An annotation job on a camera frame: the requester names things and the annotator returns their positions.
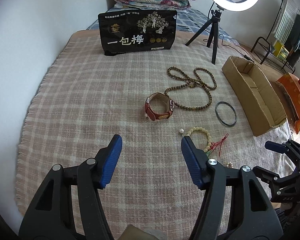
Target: blue patterned bedsheet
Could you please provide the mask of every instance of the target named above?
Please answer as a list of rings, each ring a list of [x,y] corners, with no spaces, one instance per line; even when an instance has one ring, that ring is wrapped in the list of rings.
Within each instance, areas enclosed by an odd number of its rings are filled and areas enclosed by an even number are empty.
[[[133,8],[111,8],[108,10],[108,12],[114,12],[114,11],[121,11],[121,10],[131,10]],[[202,12],[196,10],[196,9],[188,9],[188,10],[178,10],[177,13],[177,30],[183,31],[183,32],[190,32],[190,33],[196,33],[202,25],[204,25],[207,22],[208,18],[205,16]],[[96,20],[93,24],[91,24],[87,30],[98,30],[99,29],[99,22]],[[211,30],[211,25],[202,32],[203,35],[209,35]],[[220,34],[223,34],[224,41],[228,41],[230,43],[233,43],[235,45],[239,45],[239,43],[228,35],[223,29],[220,28],[219,30]]]

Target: black tripod stand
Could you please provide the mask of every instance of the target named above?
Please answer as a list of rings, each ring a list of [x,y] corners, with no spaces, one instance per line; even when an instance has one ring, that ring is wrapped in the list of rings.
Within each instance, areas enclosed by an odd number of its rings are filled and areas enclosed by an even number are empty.
[[[189,46],[192,41],[195,40],[203,31],[205,31],[210,24],[212,24],[210,35],[207,42],[207,47],[209,48],[213,39],[213,51],[212,51],[212,64],[216,64],[217,50],[218,50],[218,40],[219,40],[219,22],[221,17],[220,10],[211,10],[212,18],[208,20],[201,28],[197,31],[195,35],[186,43]]]

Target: plaid blanket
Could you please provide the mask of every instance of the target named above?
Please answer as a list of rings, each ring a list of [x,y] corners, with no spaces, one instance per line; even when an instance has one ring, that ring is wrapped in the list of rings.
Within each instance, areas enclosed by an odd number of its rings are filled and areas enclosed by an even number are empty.
[[[177,32],[177,36],[171,50],[114,57],[104,56],[98,31],[81,31],[72,36],[45,76],[26,117],[16,181],[17,204],[22,214],[54,164],[79,165],[107,146],[115,133],[122,136],[122,153],[111,183],[100,191],[115,238],[133,224],[159,229],[169,239],[188,239],[204,192],[191,181],[181,154],[180,128],[202,126],[210,132],[212,141],[219,141],[228,133],[220,157],[219,151],[210,156],[222,164],[231,161],[235,168],[260,165],[281,176],[293,171],[293,164],[285,155],[264,149],[267,140],[281,143],[289,138],[288,124],[254,137],[239,100],[221,71],[230,55],[239,56],[237,52],[220,46],[213,65],[212,49],[202,44],[203,37],[186,47],[191,33]],[[190,76],[195,67],[211,71],[218,84],[211,92],[212,105],[204,111],[176,108],[170,119],[146,120],[144,103],[150,94],[184,83],[168,77],[170,66],[181,68]],[[201,74],[211,85],[208,74]],[[201,106],[208,101],[201,88],[171,91],[170,96],[186,106]],[[224,127],[216,117],[214,107],[221,100],[237,111],[234,127]],[[220,107],[219,111],[231,122],[230,108]],[[202,134],[191,137],[198,148],[207,144]],[[82,233],[76,191],[73,200],[77,231]],[[229,210],[230,190],[220,232],[226,230]]]

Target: blue gripper pad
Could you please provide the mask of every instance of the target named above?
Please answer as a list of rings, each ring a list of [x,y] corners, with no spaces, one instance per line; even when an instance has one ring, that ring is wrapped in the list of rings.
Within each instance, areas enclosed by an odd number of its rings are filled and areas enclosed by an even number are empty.
[[[184,136],[181,140],[181,151],[186,161],[192,182],[200,189],[203,186],[203,181],[200,166],[194,155],[194,151],[196,150],[197,148],[194,146],[190,136]]]
[[[117,165],[120,153],[122,150],[122,138],[120,135],[115,134],[109,143],[106,151],[108,156],[102,167],[102,176],[100,180],[100,186],[105,188],[110,183],[114,169]]]

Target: pale yellow bead bracelet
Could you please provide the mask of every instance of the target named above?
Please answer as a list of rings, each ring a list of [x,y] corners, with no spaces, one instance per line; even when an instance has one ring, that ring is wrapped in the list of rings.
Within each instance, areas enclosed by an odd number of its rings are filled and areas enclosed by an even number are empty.
[[[210,149],[210,146],[211,146],[211,142],[212,142],[212,137],[210,135],[210,133],[208,132],[207,129],[203,128],[203,127],[199,127],[199,126],[196,126],[196,127],[192,127],[187,133],[185,136],[190,136],[194,131],[201,131],[203,133],[205,133],[208,137],[208,145],[203,149],[203,151],[206,153],[209,149]]]

